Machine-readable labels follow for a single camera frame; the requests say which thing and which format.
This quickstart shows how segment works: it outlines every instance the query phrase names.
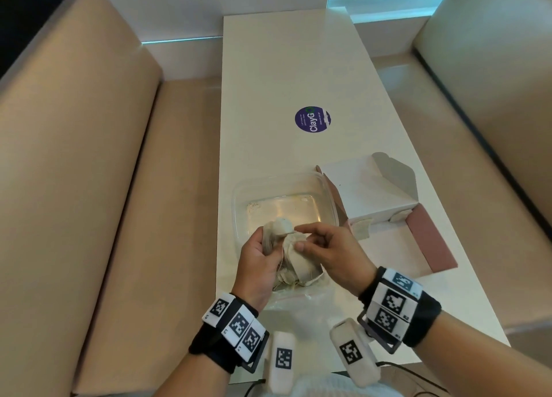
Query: pink cardboard box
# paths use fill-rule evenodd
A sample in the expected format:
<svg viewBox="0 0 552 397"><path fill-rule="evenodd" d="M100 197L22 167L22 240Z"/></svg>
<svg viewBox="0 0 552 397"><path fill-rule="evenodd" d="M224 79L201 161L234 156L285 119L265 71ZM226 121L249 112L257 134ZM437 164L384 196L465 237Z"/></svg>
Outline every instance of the pink cardboard box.
<svg viewBox="0 0 552 397"><path fill-rule="evenodd" d="M414 170L377 152L316 166L329 184L342 226L378 266L417 278L458 267L418 202Z"/></svg>

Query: tabletop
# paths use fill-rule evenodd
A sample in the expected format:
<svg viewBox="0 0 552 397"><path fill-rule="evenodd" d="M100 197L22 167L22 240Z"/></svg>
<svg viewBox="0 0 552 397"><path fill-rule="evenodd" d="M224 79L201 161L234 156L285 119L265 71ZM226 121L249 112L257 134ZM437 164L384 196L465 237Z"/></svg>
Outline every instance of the tabletop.
<svg viewBox="0 0 552 397"><path fill-rule="evenodd" d="M295 122L301 108L318 106L331 117L323 131ZM232 191L251 178L313 170L315 165L383 151L416 173L419 201L431 215L458 268L418 278L444 310L508 343L369 55L344 9L285 11L224 18L220 168L218 180L217 294L230 291L238 253ZM264 311L269 331L297 337L294 371L328 373L344 366L329 329L356 319L358 300L334 283L324 302L300 310ZM419 362L401 346L394 355L372 344L378 360ZM262 376L238 369L231 382Z"/></svg>

